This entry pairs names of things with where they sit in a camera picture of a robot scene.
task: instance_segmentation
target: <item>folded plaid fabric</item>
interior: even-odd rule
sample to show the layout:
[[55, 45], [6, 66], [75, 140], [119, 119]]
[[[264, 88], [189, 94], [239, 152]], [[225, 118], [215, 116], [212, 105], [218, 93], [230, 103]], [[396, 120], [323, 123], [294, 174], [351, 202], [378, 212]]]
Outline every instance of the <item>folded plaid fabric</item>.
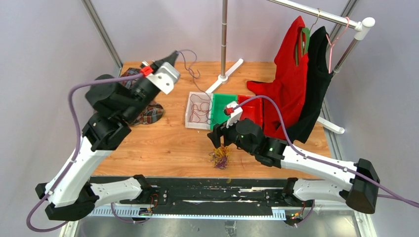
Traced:
[[[136, 75], [140, 73], [140, 69], [138, 68], [128, 68], [126, 72], [124, 72], [121, 77], [128, 77], [132, 75]], [[130, 81], [122, 81], [121, 84], [125, 86], [126, 88], [130, 89], [131, 86], [134, 85], [134, 83], [138, 79], [130, 80]], [[163, 109], [163, 106], [161, 106], [156, 101], [152, 101], [147, 108], [140, 113], [140, 115], [135, 119], [133, 123], [130, 125], [139, 125], [139, 124], [152, 124], [154, 122], [157, 122], [159, 119], [162, 118], [163, 114], [165, 113], [165, 110]]]

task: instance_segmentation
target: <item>metal floor surface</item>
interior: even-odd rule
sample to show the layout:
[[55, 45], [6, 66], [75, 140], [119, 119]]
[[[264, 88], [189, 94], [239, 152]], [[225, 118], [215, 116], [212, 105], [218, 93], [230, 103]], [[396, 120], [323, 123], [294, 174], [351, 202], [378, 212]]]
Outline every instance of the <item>metal floor surface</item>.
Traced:
[[112, 217], [79, 221], [77, 237], [359, 237], [353, 211], [313, 212], [297, 229], [283, 221], [150, 219], [127, 224]]

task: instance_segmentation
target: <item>pink hanger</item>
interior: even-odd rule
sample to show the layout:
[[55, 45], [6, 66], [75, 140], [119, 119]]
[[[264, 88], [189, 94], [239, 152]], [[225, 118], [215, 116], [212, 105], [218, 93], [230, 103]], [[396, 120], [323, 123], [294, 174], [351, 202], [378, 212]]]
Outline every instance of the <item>pink hanger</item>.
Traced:
[[345, 34], [346, 30], [348, 29], [349, 26], [349, 17], [345, 17], [348, 20], [348, 24], [346, 25], [345, 30], [343, 30], [342, 34], [340, 34], [340, 36], [338, 36], [332, 43], [330, 43], [330, 39], [329, 39], [329, 35], [326, 34], [326, 38], [328, 39], [329, 45], [330, 45], [330, 56], [329, 56], [329, 73], [332, 71], [332, 50], [333, 47], [335, 46], [337, 40], [343, 36], [343, 34]]

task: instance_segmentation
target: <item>metal pole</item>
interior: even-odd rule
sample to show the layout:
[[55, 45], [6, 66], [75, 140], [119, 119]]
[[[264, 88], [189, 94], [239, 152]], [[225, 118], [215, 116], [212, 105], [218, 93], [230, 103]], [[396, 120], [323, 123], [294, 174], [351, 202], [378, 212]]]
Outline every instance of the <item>metal pole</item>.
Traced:
[[99, 32], [100, 36], [102, 37], [102, 40], [105, 43], [106, 48], [108, 48], [112, 59], [115, 61], [115, 64], [121, 70], [122, 66], [123, 66], [123, 62], [122, 62], [121, 58], [119, 57], [114, 45], [112, 44], [108, 33], [106, 33], [105, 27], [103, 27], [102, 21], [100, 20], [99, 15], [96, 12], [96, 9], [94, 9], [94, 6], [93, 6], [91, 0], [82, 0], [82, 2], [84, 4], [84, 7], [87, 10], [87, 13], [91, 17], [94, 25], [96, 26], [97, 31]]
[[[353, 10], [355, 9], [355, 5], [358, 3], [358, 0], [349, 0], [348, 3], [346, 4], [345, 8], [343, 9], [342, 13], [340, 14], [341, 17], [349, 17], [351, 15], [351, 13], [353, 12]], [[329, 34], [329, 38], [330, 41], [333, 42], [337, 35], [339, 34], [340, 30], [342, 29], [343, 25], [340, 24], [336, 24], [332, 31], [330, 31]]]
[[[301, 11], [301, 12], [310, 14], [312, 16], [317, 16], [319, 14], [318, 9], [315, 9], [315, 8], [312, 8], [312, 7], [309, 7], [309, 6], [305, 6], [305, 5], [302, 5], [302, 4], [299, 4], [299, 3], [295, 3], [293, 1], [288, 1], [288, 0], [268, 0], [268, 1], [271, 1], [271, 2], [274, 2], [274, 3], [280, 4], [282, 6], [286, 6], [286, 7], [295, 9], [297, 11]], [[322, 19], [340, 24], [340, 25], [344, 25], [344, 26], [346, 26], [348, 24], [348, 20], [346, 18], [341, 17], [341, 16], [336, 16], [336, 15], [333, 15], [333, 14], [330, 14], [330, 13], [327, 13], [327, 12], [324, 12], [324, 11], [320, 11], [319, 17], [322, 18]], [[349, 27], [353, 28], [357, 31], [361, 31], [361, 22], [356, 22], [356, 21], [350, 20], [349, 21]]]
[[225, 56], [227, 49], [227, 5], [228, 0], [223, 0], [223, 16], [221, 23], [221, 77], [225, 78]]
[[348, 57], [348, 55], [350, 54], [350, 52], [355, 48], [355, 46], [358, 43], [359, 43], [359, 40], [357, 40], [357, 39], [353, 39], [352, 40], [351, 44], [348, 46], [348, 48], [346, 49], [346, 51], [343, 53], [342, 57], [339, 59], [339, 62], [336, 64], [335, 68], [333, 69], [332, 77], [334, 77], [335, 74], [340, 71], [340, 67], [345, 62], [345, 60]]

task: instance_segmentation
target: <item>red garment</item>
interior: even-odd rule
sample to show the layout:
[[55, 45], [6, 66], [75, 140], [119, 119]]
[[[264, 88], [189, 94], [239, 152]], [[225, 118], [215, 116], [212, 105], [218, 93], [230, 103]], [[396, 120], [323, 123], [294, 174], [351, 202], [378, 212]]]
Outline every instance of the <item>red garment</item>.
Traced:
[[[299, 16], [288, 29], [274, 60], [277, 69], [273, 82], [247, 82], [250, 91], [256, 95], [266, 95], [275, 101], [281, 110], [286, 128], [298, 121], [305, 101], [308, 55], [301, 56], [300, 52], [300, 33], [304, 27], [304, 21]], [[298, 44], [298, 66], [295, 64], [296, 44]], [[275, 107], [266, 100], [263, 101], [263, 119], [263, 132], [266, 136], [285, 140]]]

